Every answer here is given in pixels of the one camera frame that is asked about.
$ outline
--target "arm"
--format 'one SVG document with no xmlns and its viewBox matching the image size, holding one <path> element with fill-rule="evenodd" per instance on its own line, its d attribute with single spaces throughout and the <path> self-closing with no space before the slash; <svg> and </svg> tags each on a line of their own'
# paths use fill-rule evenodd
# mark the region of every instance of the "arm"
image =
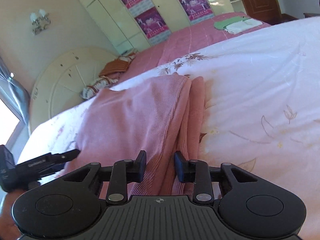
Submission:
<svg viewBox="0 0 320 240">
<path fill-rule="evenodd" d="M 11 210 L 13 203 L 23 193 L 23 190 L 16 190 L 2 199 L 0 206 L 0 238 L 2 240 L 16 240 L 21 236 L 12 218 Z"/>
</svg>

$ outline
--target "wall sconce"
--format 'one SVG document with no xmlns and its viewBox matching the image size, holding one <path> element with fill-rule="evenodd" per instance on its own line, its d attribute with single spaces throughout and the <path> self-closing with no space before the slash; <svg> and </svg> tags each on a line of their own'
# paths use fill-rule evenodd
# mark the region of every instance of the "wall sconce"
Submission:
<svg viewBox="0 0 320 240">
<path fill-rule="evenodd" d="M 49 14 L 46 13 L 45 10 L 40 9 L 39 14 L 37 14 L 37 13 L 30 14 L 30 20 L 32 22 L 32 25 L 35 25 L 35 27 L 32 30 L 34 35 L 39 34 L 43 30 L 48 28 L 48 26 L 51 24 L 51 21 L 48 18 Z"/>
</svg>

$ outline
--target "headboard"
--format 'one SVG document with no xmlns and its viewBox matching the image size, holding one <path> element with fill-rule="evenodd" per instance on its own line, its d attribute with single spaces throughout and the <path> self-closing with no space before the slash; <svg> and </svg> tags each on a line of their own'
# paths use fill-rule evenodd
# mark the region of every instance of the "headboard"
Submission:
<svg viewBox="0 0 320 240">
<path fill-rule="evenodd" d="M 29 133 L 57 114 L 79 105 L 84 86 L 98 77 L 106 63 L 116 59 L 96 47 L 73 49 L 58 57 L 37 78 L 30 102 Z"/>
</svg>

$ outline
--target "window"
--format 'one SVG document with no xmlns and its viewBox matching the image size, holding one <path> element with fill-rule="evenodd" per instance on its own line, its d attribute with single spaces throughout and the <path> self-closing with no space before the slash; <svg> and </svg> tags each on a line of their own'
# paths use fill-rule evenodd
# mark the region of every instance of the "window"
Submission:
<svg viewBox="0 0 320 240">
<path fill-rule="evenodd" d="M 19 118 L 0 99 L 0 145 L 8 142 L 19 122 Z"/>
</svg>

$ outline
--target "pink bedspread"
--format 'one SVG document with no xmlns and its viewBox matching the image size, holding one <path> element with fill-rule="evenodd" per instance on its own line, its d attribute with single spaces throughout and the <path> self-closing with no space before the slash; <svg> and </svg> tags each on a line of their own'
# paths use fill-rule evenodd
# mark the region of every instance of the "pink bedspread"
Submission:
<svg viewBox="0 0 320 240">
<path fill-rule="evenodd" d="M 137 54 L 137 57 L 131 63 L 128 71 L 121 76 L 119 83 L 212 44 L 270 26 L 267 23 L 263 23 L 261 26 L 239 34 L 231 34 L 226 31 L 217 30 L 213 27 L 215 22 L 223 21 L 235 16 L 247 15 L 241 12 L 221 14 L 172 33 L 167 41 Z"/>
<path fill-rule="evenodd" d="M 92 160 L 112 166 L 147 152 L 147 168 L 140 184 L 130 185 L 135 195 L 184 193 L 175 182 L 173 153 L 197 159 L 204 112 L 204 81 L 178 74 L 148 79 L 123 91 L 104 89 L 87 110 L 76 143 L 80 155 L 62 174 Z M 106 197 L 105 183 L 101 198 Z"/>
</svg>

